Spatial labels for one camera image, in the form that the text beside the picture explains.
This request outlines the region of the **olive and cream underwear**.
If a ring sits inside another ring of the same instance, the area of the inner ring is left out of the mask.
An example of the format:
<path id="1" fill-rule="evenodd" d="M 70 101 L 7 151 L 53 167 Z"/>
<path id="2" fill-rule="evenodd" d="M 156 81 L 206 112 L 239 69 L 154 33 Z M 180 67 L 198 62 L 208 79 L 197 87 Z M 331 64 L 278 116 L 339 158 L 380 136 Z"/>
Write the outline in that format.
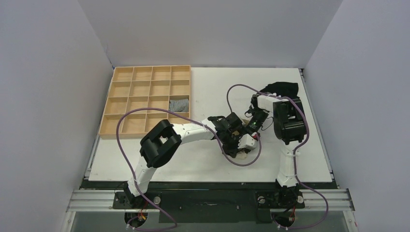
<path id="1" fill-rule="evenodd" d="M 249 123 L 248 119 L 242 118 L 241 120 L 242 120 L 244 125 L 248 125 L 248 123 Z M 247 156 L 248 155 L 245 151 L 240 151 L 240 152 L 237 153 L 237 155 L 235 157 L 235 160 L 245 160 L 247 158 Z"/>

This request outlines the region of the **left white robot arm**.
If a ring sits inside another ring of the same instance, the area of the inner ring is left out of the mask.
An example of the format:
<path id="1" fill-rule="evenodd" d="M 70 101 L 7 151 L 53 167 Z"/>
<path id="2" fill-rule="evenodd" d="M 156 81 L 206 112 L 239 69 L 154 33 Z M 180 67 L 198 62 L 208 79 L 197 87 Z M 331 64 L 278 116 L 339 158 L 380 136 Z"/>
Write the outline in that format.
<path id="1" fill-rule="evenodd" d="M 224 154 L 235 158 L 256 147 L 253 135 L 247 133 L 245 124 L 234 113 L 227 117 L 210 116 L 198 123 L 172 124 L 161 120 L 140 141 L 141 158 L 124 189 L 126 203 L 133 208 L 144 203 L 143 193 L 155 171 L 170 161 L 180 145 L 219 139 Z"/>

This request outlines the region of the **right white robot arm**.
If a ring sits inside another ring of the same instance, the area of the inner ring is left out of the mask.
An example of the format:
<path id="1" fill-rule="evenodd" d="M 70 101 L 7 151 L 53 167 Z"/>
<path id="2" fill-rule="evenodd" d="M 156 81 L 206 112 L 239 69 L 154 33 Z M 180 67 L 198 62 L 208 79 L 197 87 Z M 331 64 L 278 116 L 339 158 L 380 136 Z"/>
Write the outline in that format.
<path id="1" fill-rule="evenodd" d="M 275 95 L 260 95 L 254 94 L 251 98 L 251 106 L 247 113 L 251 114 L 250 121 L 245 126 L 247 136 L 243 136 L 239 140 L 239 147 L 244 148 L 249 146 L 250 137 L 256 139 L 256 134 L 259 133 L 263 123 L 268 118 L 268 114 L 273 116 L 273 129 L 275 136 L 281 141 L 279 145 L 280 162 L 279 172 L 276 177 L 276 182 L 281 187 L 295 187 L 298 185 L 295 174 L 294 159 L 297 152 L 295 147 L 302 143 L 307 134 L 306 124 L 304 122 L 303 105 L 298 96 L 292 98 Z"/>

